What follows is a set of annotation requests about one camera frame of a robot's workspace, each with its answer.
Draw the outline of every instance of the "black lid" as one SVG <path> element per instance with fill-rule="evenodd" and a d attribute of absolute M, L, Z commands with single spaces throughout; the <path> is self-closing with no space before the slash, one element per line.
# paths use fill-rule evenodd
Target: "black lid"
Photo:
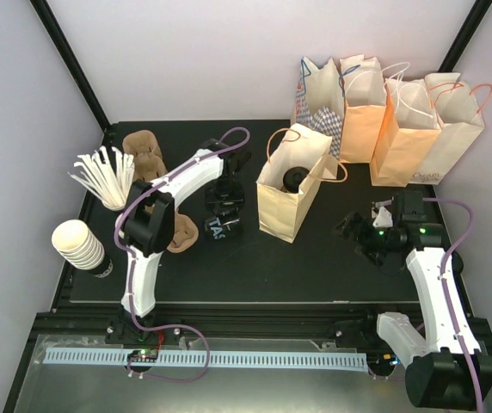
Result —
<path fill-rule="evenodd" d="M 297 194 L 299 192 L 299 184 L 309 175 L 309 170 L 301 166 L 290 168 L 284 174 L 284 188 L 291 194 Z"/>

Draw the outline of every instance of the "black work surface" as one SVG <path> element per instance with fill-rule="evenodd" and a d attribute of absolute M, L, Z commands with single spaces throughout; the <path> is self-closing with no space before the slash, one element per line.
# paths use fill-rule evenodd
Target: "black work surface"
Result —
<path fill-rule="evenodd" d="M 162 148 L 163 160 L 172 170 L 189 159 L 208 139 L 219 139 L 234 126 L 251 131 L 252 158 L 239 173 L 246 206 L 241 211 L 241 237 L 198 242 L 181 254 L 165 252 L 158 269 L 157 303 L 335 303 L 417 302 L 408 270 L 396 276 L 382 274 L 364 257 L 354 254 L 355 244 L 331 234 L 348 213 L 370 214 L 371 203 L 388 200 L 398 188 L 373 187 L 368 165 L 348 165 L 344 183 L 323 183 L 293 244 L 259 230 L 255 180 L 266 161 L 268 137 L 289 126 L 287 120 L 121 122 L 115 126 L 114 145 L 121 148 L 128 133 L 149 129 Z M 243 139 L 243 133 L 227 142 Z M 434 196 L 431 188 L 421 189 Z M 434 204 L 427 205 L 430 220 L 438 222 Z M 200 228 L 211 216 L 204 208 L 204 190 L 186 199 L 180 213 Z M 75 270 L 71 302 L 120 302 L 126 281 L 126 254 L 113 242 L 116 214 L 95 199 L 87 224 L 105 246 L 114 271 L 96 279 Z"/>

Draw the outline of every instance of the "cylindrical black object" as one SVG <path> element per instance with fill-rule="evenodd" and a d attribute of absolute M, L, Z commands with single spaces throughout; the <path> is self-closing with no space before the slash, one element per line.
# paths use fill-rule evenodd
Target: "cylindrical black object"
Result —
<path fill-rule="evenodd" d="M 284 188 L 291 194 L 297 194 L 299 192 L 299 185 L 309 175 L 309 170 L 301 166 L 290 168 L 284 174 L 282 183 Z"/>
<path fill-rule="evenodd" d="M 243 232 L 237 208 L 226 209 L 204 221 L 204 233 L 209 239 L 235 237 Z"/>
<path fill-rule="evenodd" d="M 97 278 L 104 278 L 110 273 L 112 273 L 113 267 L 114 266 L 112 264 L 112 260 L 107 254 L 105 254 L 101 263 L 97 265 L 95 268 L 88 269 L 87 272 L 94 275 Z"/>

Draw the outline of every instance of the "black frame post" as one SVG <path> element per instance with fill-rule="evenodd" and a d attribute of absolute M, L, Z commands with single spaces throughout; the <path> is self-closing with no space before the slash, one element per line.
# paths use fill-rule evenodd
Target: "black frame post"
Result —
<path fill-rule="evenodd" d="M 110 122 L 102 110 L 101 104 L 99 103 L 97 96 L 95 96 L 93 89 L 91 89 L 88 78 L 86 78 L 85 73 L 83 73 L 82 66 L 78 63 L 76 56 L 71 49 L 71 45 L 68 43 L 49 4 L 47 4 L 46 0 L 30 0 L 30 3 L 34 6 L 41 22 L 45 26 L 49 36 L 51 36 L 53 44 L 57 47 L 60 57 L 63 58 L 66 67 L 70 71 L 72 77 L 74 77 L 77 87 L 82 92 L 83 98 L 87 102 L 91 112 L 93 112 L 102 131 L 108 131 Z"/>
<path fill-rule="evenodd" d="M 470 13 L 464 20 L 464 24 L 456 35 L 448 53 L 441 63 L 440 72 L 453 71 L 454 66 L 460 60 L 464 49 L 468 46 L 471 36 L 476 32 L 479 23 L 484 18 L 485 13 L 489 10 L 492 0 L 476 0 L 471 7 Z"/>

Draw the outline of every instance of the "orange paper bag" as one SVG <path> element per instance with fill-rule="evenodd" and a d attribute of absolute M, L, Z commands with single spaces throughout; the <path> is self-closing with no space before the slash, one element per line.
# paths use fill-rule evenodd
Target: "orange paper bag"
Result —
<path fill-rule="evenodd" d="M 385 113 L 384 76 L 378 59 L 364 55 L 340 59 L 346 97 L 345 119 L 341 133 L 340 160 L 369 163 Z"/>
<path fill-rule="evenodd" d="M 405 187 L 440 133 L 422 80 L 387 81 L 387 105 L 370 162 L 372 185 Z"/>

